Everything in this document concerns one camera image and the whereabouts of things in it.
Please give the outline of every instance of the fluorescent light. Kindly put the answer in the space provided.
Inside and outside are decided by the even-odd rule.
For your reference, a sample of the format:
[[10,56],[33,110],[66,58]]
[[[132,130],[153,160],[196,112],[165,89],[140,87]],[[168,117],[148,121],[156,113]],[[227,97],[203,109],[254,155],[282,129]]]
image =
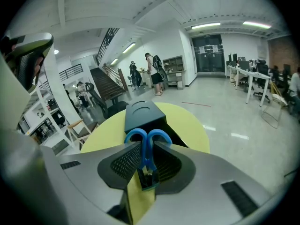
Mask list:
[[112,61],[111,65],[113,65],[118,59],[116,58],[114,61]]
[[256,26],[256,27],[261,27],[261,28],[266,28],[266,29],[268,29],[268,28],[270,28],[271,26],[269,26],[269,25],[266,25],[266,24],[261,24],[261,23],[257,23],[257,22],[244,22],[243,23],[244,25],[252,25],[252,26]]
[[231,136],[249,140],[248,136],[240,135],[240,134],[237,134],[237,133],[231,133]]
[[206,126],[206,125],[203,125],[203,127],[204,127],[205,129],[211,130],[211,131],[215,131],[215,130],[216,130],[216,128],[214,128],[214,127],[209,127],[209,126]]
[[220,22],[208,23],[208,24],[202,24],[202,25],[193,26],[192,29],[204,28],[204,27],[209,27],[209,26],[219,26],[219,25],[221,25]]
[[134,45],[135,45],[135,43],[130,44],[129,47],[126,48],[126,49],[124,50],[124,52],[122,52],[122,53],[126,53],[126,52],[127,52],[130,48],[132,48]]

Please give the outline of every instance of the door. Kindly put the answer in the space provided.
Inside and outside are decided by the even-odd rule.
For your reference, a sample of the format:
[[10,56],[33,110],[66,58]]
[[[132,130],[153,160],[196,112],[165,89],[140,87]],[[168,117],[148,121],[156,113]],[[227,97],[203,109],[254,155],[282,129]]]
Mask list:
[[221,35],[193,38],[198,72],[224,72],[224,51]]

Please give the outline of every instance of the blue scissor handle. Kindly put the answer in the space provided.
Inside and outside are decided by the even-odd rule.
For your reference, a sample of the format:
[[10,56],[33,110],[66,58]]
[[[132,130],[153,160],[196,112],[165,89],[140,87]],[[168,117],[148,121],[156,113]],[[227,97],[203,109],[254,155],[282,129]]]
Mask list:
[[141,155],[142,155],[142,161],[141,164],[139,166],[139,169],[143,169],[143,167],[145,167],[146,165],[146,143],[147,143],[147,133],[140,128],[135,128],[132,129],[125,137],[124,143],[127,143],[129,141],[129,139],[135,135],[135,134],[139,134],[142,136],[142,151],[141,151]]
[[154,129],[151,132],[149,132],[148,137],[147,137],[147,150],[148,150],[148,154],[149,154],[149,159],[147,159],[147,167],[151,168],[153,171],[156,170],[156,166],[154,165],[154,161],[153,161],[153,151],[152,151],[152,149],[153,149],[152,138],[155,135],[162,136],[169,145],[172,144],[171,138],[163,130]]

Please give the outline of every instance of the gray tiled floor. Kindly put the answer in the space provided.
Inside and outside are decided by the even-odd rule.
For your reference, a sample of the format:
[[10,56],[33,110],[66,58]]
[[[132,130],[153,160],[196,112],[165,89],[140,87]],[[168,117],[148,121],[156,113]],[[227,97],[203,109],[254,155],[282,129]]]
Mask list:
[[167,102],[187,109],[205,125],[211,153],[231,162],[271,194],[287,183],[284,175],[298,166],[298,121],[284,110],[278,129],[274,129],[261,118],[266,101],[261,108],[258,98],[251,95],[246,104],[246,93],[235,90],[228,79],[200,77],[191,87],[167,89],[160,97],[152,90],[140,93],[129,92],[122,99]]

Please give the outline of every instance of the white column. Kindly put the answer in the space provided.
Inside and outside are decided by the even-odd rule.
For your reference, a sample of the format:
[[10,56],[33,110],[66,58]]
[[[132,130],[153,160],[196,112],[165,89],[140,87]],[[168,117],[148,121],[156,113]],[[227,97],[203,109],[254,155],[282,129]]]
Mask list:
[[[60,80],[60,74],[58,72],[58,67],[56,64],[53,45],[44,60],[44,66],[51,92],[62,114],[69,124],[77,122],[81,118],[77,114],[75,108],[72,106],[70,99],[67,96],[67,93]],[[79,133],[82,128],[83,125],[79,124],[74,128],[74,130]]]

